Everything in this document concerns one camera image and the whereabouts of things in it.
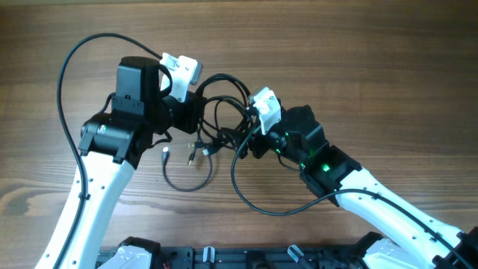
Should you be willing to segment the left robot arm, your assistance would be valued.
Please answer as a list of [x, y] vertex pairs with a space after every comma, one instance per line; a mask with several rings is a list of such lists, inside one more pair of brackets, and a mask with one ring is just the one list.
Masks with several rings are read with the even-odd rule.
[[111, 112], [94, 115], [81, 128], [86, 174], [75, 174], [38, 268], [94, 267], [114, 207], [141, 155], [153, 147], [153, 136], [171, 127], [196, 131], [202, 97], [188, 88], [201, 72], [201, 63], [184, 55], [121, 60]]

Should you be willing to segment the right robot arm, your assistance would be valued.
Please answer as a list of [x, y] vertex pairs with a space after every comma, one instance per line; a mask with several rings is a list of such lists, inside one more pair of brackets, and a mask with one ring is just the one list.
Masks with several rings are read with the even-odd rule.
[[366, 268], [476, 268], [477, 230], [465, 233], [422, 212], [329, 144], [307, 105], [277, 114], [249, 107], [251, 123], [238, 152], [272, 149], [296, 163], [317, 201], [329, 200], [377, 228], [356, 246]]

